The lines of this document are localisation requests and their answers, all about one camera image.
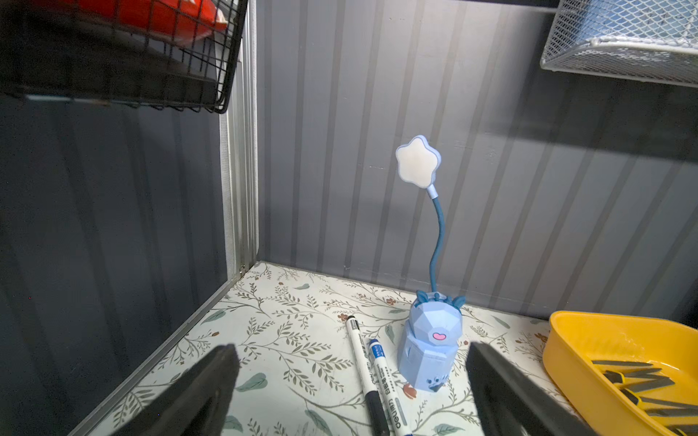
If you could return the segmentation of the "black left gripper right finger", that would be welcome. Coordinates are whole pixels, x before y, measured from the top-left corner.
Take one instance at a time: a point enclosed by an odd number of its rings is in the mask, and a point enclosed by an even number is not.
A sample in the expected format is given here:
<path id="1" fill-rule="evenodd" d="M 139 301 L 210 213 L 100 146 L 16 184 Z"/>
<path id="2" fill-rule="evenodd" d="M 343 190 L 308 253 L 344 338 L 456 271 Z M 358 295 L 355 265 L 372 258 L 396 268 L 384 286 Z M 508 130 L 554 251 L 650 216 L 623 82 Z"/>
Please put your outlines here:
<path id="1" fill-rule="evenodd" d="M 471 343 L 465 368 L 485 435 L 594 435 L 496 349 Z"/>

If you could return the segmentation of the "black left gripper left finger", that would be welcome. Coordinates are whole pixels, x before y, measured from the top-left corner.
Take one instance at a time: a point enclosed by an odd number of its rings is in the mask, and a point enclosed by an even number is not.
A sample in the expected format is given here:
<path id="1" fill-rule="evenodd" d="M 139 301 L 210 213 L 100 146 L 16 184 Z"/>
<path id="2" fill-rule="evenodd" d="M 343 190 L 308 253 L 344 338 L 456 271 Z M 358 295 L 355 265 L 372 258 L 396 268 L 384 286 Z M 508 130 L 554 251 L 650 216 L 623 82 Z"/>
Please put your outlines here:
<path id="1" fill-rule="evenodd" d="M 221 434 L 239 371 L 236 347 L 219 345 L 115 434 Z"/>

